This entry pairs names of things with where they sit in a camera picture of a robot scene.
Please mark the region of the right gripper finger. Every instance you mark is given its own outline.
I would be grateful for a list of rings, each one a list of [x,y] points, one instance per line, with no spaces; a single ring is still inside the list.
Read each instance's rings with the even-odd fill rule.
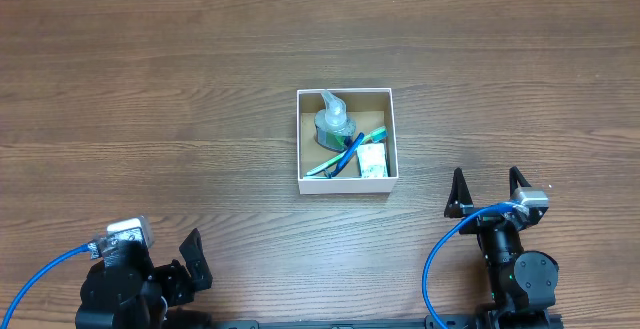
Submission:
[[[509,186],[511,197],[514,197],[520,189],[530,190],[532,188],[531,184],[525,179],[517,166],[509,169]]]
[[[444,216],[447,218],[463,218],[474,211],[474,204],[461,168],[453,173],[451,192],[447,201]]]

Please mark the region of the green white packet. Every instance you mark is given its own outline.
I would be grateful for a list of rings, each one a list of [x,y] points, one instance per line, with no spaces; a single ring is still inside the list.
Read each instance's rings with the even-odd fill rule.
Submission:
[[[362,178],[385,178],[388,176],[384,143],[360,145],[356,154]]]

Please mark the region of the green white toothbrush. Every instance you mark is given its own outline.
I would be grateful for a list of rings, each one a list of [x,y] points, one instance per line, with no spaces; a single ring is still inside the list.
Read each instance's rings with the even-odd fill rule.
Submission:
[[[387,137],[387,129],[386,129],[385,126],[382,126],[382,127],[374,129],[373,131],[371,131],[367,135],[364,135],[363,133],[361,133],[360,136],[362,137],[362,140],[360,141],[361,145],[365,145],[365,144],[369,144],[369,143],[378,143],[378,142],[384,140]],[[347,152],[349,150],[350,150],[350,148],[348,148],[344,152],[338,154],[337,156],[329,159],[328,161],[320,164],[319,166],[309,170],[306,173],[306,176],[317,175],[318,173],[320,173],[322,171],[325,171],[328,168],[330,168],[331,166],[336,165],[337,163],[341,162],[342,158],[347,154]]]

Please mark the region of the blue disposable razor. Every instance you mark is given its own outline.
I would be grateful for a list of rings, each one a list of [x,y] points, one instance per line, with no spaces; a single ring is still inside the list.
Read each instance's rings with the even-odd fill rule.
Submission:
[[[365,138],[365,134],[364,133],[360,133],[356,137],[356,139],[352,142],[352,144],[344,152],[344,155],[341,157],[341,159],[337,161],[337,163],[335,165],[335,168],[331,172],[329,172],[328,170],[325,171],[325,174],[326,174],[327,178],[336,177],[343,171],[343,169],[347,166],[347,164],[349,163],[349,161],[353,157],[354,152],[357,150],[357,148],[360,146],[360,144],[364,141],[364,138]]]

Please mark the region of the clear pump bottle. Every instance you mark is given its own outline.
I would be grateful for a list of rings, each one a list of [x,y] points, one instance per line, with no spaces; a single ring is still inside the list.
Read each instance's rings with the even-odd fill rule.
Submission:
[[[353,141],[356,123],[347,113],[346,103],[328,90],[321,92],[325,108],[314,118],[316,141],[336,152],[345,151]]]

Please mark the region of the blue toothpaste tube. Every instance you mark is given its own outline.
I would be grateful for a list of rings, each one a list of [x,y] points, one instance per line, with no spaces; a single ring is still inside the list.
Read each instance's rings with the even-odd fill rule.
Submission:
[[[361,179],[361,177],[342,177],[342,176],[326,176],[326,175],[314,175],[314,176],[304,176],[303,180],[351,180],[351,179]]]

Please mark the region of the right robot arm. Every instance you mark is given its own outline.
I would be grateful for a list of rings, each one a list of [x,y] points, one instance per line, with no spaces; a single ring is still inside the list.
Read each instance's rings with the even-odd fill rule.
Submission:
[[[509,170],[507,213],[487,213],[458,230],[474,235],[484,256],[492,301],[476,307],[459,326],[476,329],[561,329],[562,318],[549,312],[556,303],[559,279],[556,260],[540,251],[526,251],[520,232],[540,222],[549,197],[531,186],[517,167]]]

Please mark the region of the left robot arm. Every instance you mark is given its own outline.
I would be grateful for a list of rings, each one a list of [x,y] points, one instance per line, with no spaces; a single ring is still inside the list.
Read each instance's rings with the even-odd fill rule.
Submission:
[[[211,316],[184,310],[213,278],[200,232],[192,230],[179,246],[183,262],[154,266],[145,230],[111,232],[89,244],[99,262],[81,287],[75,326],[85,329],[211,328]]]

